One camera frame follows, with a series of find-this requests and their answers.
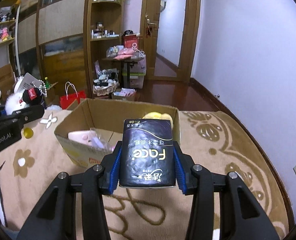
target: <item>red box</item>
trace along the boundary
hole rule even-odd
[[[138,38],[136,34],[124,36],[124,47],[130,49],[132,47],[138,48]]]

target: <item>wooden shelf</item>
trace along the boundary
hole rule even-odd
[[[115,3],[115,4],[121,5],[120,2],[118,2],[118,1],[112,1],[112,0],[97,0],[97,1],[94,1],[92,3]]]
[[[3,7],[11,7],[13,5],[19,5],[21,0],[1,0],[0,2],[0,8]]]
[[[0,42],[0,47],[4,46],[4,45],[9,45],[10,43],[13,43],[14,41],[15,41],[15,38],[11,38],[9,40],[2,41],[2,42]]]
[[[10,21],[5,21],[5,22],[0,22],[0,25],[7,25],[10,26],[12,23],[15,23],[16,20],[10,20]]]
[[[99,38],[99,39],[91,39],[90,41],[107,41],[107,40],[117,40],[120,38],[120,35],[118,37],[103,37],[103,38]]]

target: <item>plastic bag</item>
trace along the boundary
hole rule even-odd
[[[105,138],[96,130],[96,128],[90,128],[90,140],[92,147],[113,151],[115,145],[111,146]]]

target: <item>plastic storage bin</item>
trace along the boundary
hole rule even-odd
[[[140,60],[137,63],[130,64],[130,73],[138,73],[138,74],[146,74],[146,55],[144,55],[144,59]],[[124,64],[124,72],[127,72],[127,63]]]
[[[123,72],[124,84],[127,83],[127,73]],[[142,73],[130,73],[130,88],[143,88],[145,74]]]

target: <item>tissue package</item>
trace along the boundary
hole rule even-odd
[[[175,186],[170,121],[125,120],[119,184],[131,188]]]

